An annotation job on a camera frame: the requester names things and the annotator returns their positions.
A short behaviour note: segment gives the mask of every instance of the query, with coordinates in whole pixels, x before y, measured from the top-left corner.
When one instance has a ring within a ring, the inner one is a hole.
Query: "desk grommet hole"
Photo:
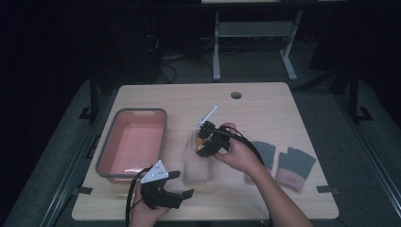
[[[232,92],[232,93],[231,93],[231,97],[232,97],[233,99],[240,99],[240,98],[242,98],[242,94],[239,93],[239,92]]]

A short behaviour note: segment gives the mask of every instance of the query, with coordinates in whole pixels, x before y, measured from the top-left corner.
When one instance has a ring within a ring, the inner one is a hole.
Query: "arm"
[[[232,123],[223,125],[235,129]],[[253,179],[269,210],[270,218],[274,221],[274,226],[312,226],[301,209],[289,198],[247,146],[232,138],[228,152],[216,153],[215,158],[248,174]]]
[[[131,210],[130,227],[152,227],[162,215],[170,210],[170,208],[166,207],[150,209],[142,202],[141,188],[141,182],[137,182],[135,187],[135,199],[133,200],[133,204],[135,205]]]

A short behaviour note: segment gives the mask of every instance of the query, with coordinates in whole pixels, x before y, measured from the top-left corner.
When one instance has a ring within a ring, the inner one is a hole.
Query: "person's left hand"
[[[152,227],[162,215],[170,210],[167,207],[149,208],[142,201],[141,188],[142,184],[138,181],[135,187],[135,198],[133,200],[133,204],[135,205],[131,210],[130,227]]]

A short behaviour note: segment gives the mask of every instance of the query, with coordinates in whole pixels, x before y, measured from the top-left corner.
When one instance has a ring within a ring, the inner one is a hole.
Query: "hand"
[[[224,123],[221,126],[236,130],[235,124],[233,123]],[[232,129],[229,129],[230,133],[237,134],[237,132]],[[248,175],[250,175],[253,169],[262,166],[256,155],[245,144],[235,140],[234,138],[230,138],[230,148],[227,153],[216,153],[215,158],[236,170],[247,173]]]
[[[137,182],[135,188],[135,199],[131,210],[131,222],[130,227],[151,227],[156,224],[156,221],[170,208],[159,207],[157,209],[149,208],[143,201],[141,196],[141,182]]]

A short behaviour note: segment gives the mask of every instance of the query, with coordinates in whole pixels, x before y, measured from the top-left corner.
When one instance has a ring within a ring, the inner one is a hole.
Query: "plastic tray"
[[[96,163],[96,172],[126,181],[161,159],[167,114],[163,109],[123,109],[115,114]]]

